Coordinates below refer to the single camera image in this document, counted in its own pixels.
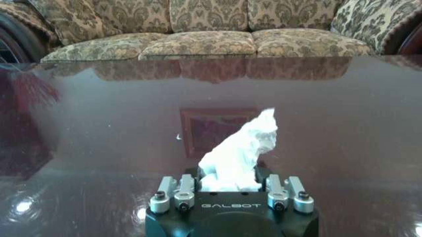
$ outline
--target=screw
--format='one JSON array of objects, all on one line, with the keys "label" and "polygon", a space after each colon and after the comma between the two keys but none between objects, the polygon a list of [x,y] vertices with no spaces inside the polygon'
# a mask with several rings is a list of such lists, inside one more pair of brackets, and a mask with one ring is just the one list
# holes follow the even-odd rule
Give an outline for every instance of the screw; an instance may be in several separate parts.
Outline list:
[{"label": "screw", "polygon": [[190,205],[187,204],[187,203],[181,203],[181,205],[179,205],[179,211],[182,212],[182,213],[186,213],[187,211],[190,210]]},{"label": "screw", "polygon": [[308,200],[310,199],[310,195],[308,192],[305,191],[300,191],[300,198],[304,199],[304,200]]},{"label": "screw", "polygon": [[155,196],[157,200],[163,200],[166,198],[166,192],[158,191],[154,196]]},{"label": "screw", "polygon": [[274,210],[275,210],[277,212],[282,212],[282,211],[285,211],[285,209],[286,209],[285,205],[278,201],[278,202],[274,204]]}]

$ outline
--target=metal bracket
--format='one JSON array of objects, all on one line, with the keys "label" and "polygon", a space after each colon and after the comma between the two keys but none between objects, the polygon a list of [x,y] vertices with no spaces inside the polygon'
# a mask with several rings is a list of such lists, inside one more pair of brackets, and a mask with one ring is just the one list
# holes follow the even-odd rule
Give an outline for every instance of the metal bracket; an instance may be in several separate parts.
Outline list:
[{"label": "metal bracket", "polygon": [[271,174],[266,179],[267,204],[278,212],[282,212],[289,205],[289,192],[283,189],[277,174]]},{"label": "metal bracket", "polygon": [[177,188],[178,181],[171,176],[165,176],[158,192],[154,197],[150,199],[150,207],[154,213],[165,213],[170,209],[170,198],[174,195],[174,190]]},{"label": "metal bracket", "polygon": [[305,191],[300,177],[290,176],[285,180],[285,187],[289,190],[290,198],[294,200],[294,208],[302,213],[314,211],[314,199]]},{"label": "metal bracket", "polygon": [[195,205],[195,179],[190,174],[183,174],[181,179],[181,189],[174,195],[174,204],[181,212],[187,212]]}]

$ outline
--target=glossy wooden table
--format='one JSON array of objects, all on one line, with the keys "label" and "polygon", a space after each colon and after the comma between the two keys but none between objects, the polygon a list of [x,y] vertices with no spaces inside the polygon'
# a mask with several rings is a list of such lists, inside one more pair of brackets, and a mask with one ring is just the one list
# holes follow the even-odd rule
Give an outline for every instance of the glossy wooden table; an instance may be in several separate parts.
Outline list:
[{"label": "glossy wooden table", "polygon": [[16,65],[0,71],[0,236],[145,235],[195,167],[181,110],[275,107],[261,157],[298,175],[321,236],[422,236],[421,56]]}]

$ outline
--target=sofa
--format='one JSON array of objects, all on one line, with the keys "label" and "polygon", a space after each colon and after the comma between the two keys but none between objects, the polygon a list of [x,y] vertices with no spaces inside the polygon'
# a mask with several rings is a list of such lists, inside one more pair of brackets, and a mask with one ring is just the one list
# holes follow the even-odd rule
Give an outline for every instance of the sofa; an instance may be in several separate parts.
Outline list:
[{"label": "sofa", "polygon": [[422,52],[422,0],[0,0],[18,62]]}]

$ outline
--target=white tissue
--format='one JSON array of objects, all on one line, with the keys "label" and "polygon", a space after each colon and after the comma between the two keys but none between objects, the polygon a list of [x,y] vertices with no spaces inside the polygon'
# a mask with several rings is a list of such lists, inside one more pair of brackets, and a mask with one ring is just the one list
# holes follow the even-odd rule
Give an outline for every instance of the white tissue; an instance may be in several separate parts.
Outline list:
[{"label": "white tissue", "polygon": [[205,174],[202,192],[257,192],[262,187],[255,181],[258,157],[275,147],[277,124],[274,108],[262,111],[241,130],[209,152],[199,167]]}]

